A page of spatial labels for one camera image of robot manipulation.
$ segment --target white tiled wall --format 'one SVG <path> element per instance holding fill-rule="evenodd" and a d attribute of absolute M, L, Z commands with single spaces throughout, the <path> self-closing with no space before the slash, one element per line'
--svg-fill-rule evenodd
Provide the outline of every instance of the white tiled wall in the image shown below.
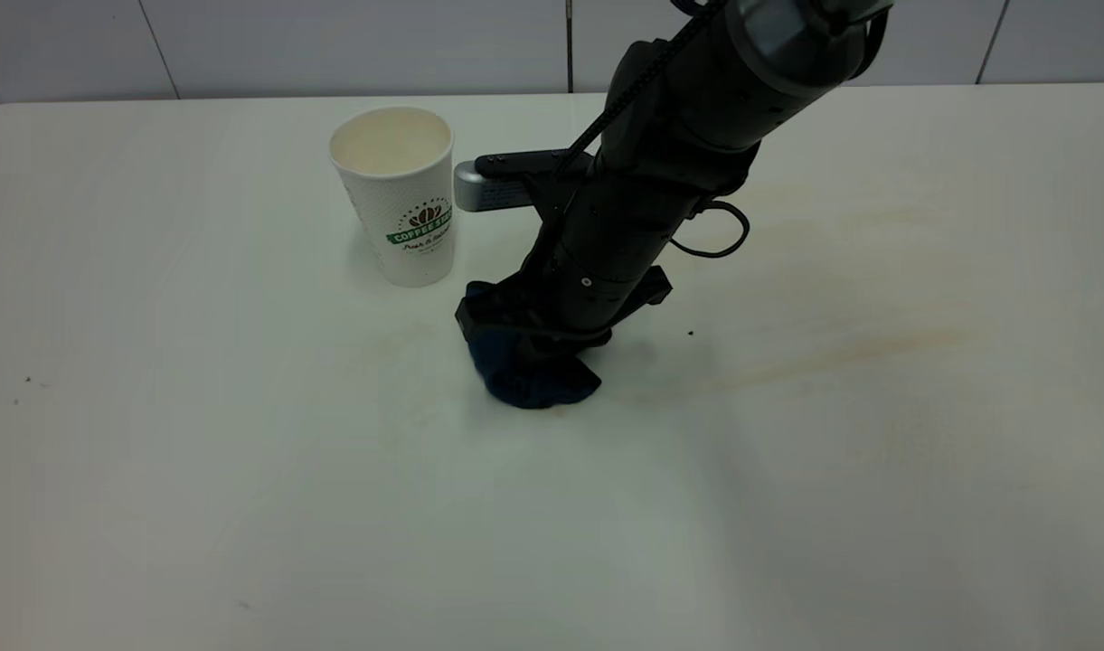
<path fill-rule="evenodd" d="M 981 81 L 1104 82 L 1104 0 L 1011 0 Z"/>
<path fill-rule="evenodd" d="M 172 96 L 137 0 L 0 0 L 0 103 Z"/>
<path fill-rule="evenodd" d="M 142 0 L 183 98 L 564 93 L 562 0 Z"/>
<path fill-rule="evenodd" d="M 565 1 L 0 0 L 0 103 L 562 93 Z M 1006 2 L 898 0 L 859 83 L 1104 82 L 1104 0 L 1010 0 L 981 71 Z M 668 0 L 573 12 L 576 90 L 684 21 Z"/>

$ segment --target tile grout line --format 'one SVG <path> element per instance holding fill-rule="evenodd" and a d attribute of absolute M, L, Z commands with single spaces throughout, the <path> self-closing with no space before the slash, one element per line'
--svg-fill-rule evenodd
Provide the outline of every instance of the tile grout line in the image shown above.
<path fill-rule="evenodd" d="M 575 63 L 572 61 L 572 0 L 564 0 L 564 13 L 567 17 L 567 92 L 576 92 Z"/>
<path fill-rule="evenodd" d="M 1010 0 L 1006 0 L 1006 3 L 1001 6 L 1001 15 L 997 17 L 997 25 L 994 25 L 994 36 L 990 36 L 989 47 L 986 49 L 986 57 L 981 60 L 981 70 L 977 71 L 977 82 L 975 85 L 981 85 L 981 78 L 986 76 L 986 66 L 989 65 L 990 54 L 994 54 L 994 45 L 997 44 L 997 34 L 1001 33 L 1001 22 L 1006 21 L 1006 12 L 1010 9 Z"/>
<path fill-rule="evenodd" d="M 150 28 L 150 38 L 153 40 L 153 46 L 158 49 L 158 57 L 162 60 L 162 67 L 167 70 L 167 78 L 170 79 L 170 87 L 174 89 L 174 98 L 181 99 L 182 96 L 178 92 L 178 85 L 174 83 L 174 75 L 170 74 L 170 65 L 167 63 L 167 55 L 162 54 L 162 45 L 158 44 L 158 34 L 153 33 L 153 25 L 150 24 L 150 17 L 146 14 L 146 6 L 142 4 L 142 0 L 137 0 L 138 8 L 142 10 L 142 20 L 146 20 L 146 26 Z"/>

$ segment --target coffee bean logo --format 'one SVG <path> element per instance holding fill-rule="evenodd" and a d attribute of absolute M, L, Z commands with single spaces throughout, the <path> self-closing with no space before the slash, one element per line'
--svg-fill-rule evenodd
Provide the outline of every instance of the coffee bean logo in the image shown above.
<path fill-rule="evenodd" d="M 439 217 L 439 209 L 434 206 L 428 209 L 423 209 L 420 211 L 418 215 L 415 215 L 415 217 L 411 217 L 411 225 L 423 226 L 424 223 L 435 222 L 435 217 Z"/>

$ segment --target cup rim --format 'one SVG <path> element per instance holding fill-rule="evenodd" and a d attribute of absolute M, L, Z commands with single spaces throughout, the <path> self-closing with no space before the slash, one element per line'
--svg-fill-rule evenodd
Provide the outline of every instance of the cup rim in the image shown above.
<path fill-rule="evenodd" d="M 370 115 L 370 114 L 378 114 L 378 113 L 382 113 L 382 111 L 399 110 L 399 108 L 411 108 L 412 110 L 415 110 L 415 111 L 424 111 L 425 114 L 431 114 L 431 115 L 437 117 L 439 119 L 439 122 L 443 122 L 444 127 L 447 127 L 447 148 L 444 148 L 443 152 L 439 153 L 439 156 L 436 157 L 435 160 L 433 160 L 433 161 L 431 161 L 427 164 L 424 164 L 422 167 L 417 167 L 417 168 L 411 170 L 411 172 L 400 172 L 400 173 L 365 173 L 365 172 L 357 172 L 357 170 L 350 169 L 349 167 L 344 167 L 338 160 L 336 160 L 336 158 L 333 157 L 333 147 L 332 147 L 332 145 L 333 145 L 333 139 L 336 139 L 336 136 L 338 135 L 338 129 L 344 128 L 348 124 L 353 122 L 353 120 L 357 120 L 357 119 L 361 118 L 362 116 L 367 116 L 367 115 Z M 414 106 L 414 104 L 393 104 L 393 106 L 389 106 L 389 107 L 368 108 L 368 110 L 354 114 L 353 116 L 351 116 L 351 117 L 347 118 L 346 120 L 343 120 L 342 124 L 340 124 L 340 125 L 338 125 L 338 127 L 333 128 L 333 131 L 331 131 L 331 137 L 327 140 L 327 154 L 328 154 L 329 158 L 331 158 L 331 162 L 332 162 L 333 166 L 336 166 L 336 169 L 339 172 L 341 172 L 341 173 L 352 173 L 352 174 L 354 174 L 354 177 L 367 178 L 368 180 L 371 180 L 371 181 L 394 181 L 394 180 L 397 180 L 399 178 L 415 177 L 416 173 L 424 173 L 428 169 L 432 169 L 433 167 L 442 163 L 444 159 L 447 159 L 447 157 L 452 156 L 452 150 L 454 149 L 454 145 L 456 145 L 456 129 L 453 129 L 452 128 L 452 124 L 448 122 L 446 119 L 444 119 L 443 116 L 440 116 L 439 114 L 433 111 L 431 108 Z"/>

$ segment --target green label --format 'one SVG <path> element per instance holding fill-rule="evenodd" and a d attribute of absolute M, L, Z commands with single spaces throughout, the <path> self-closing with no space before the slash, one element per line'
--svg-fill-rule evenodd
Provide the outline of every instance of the green label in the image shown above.
<path fill-rule="evenodd" d="M 452 210 L 448 209 L 447 212 L 440 214 L 439 217 L 435 217 L 432 222 L 424 223 L 422 226 L 412 227 L 411 231 L 403 231 L 402 233 L 392 233 L 388 235 L 388 241 L 391 244 L 402 244 L 411 243 L 412 239 L 422 238 L 423 235 L 427 235 L 439 228 L 444 223 L 452 222 Z"/>

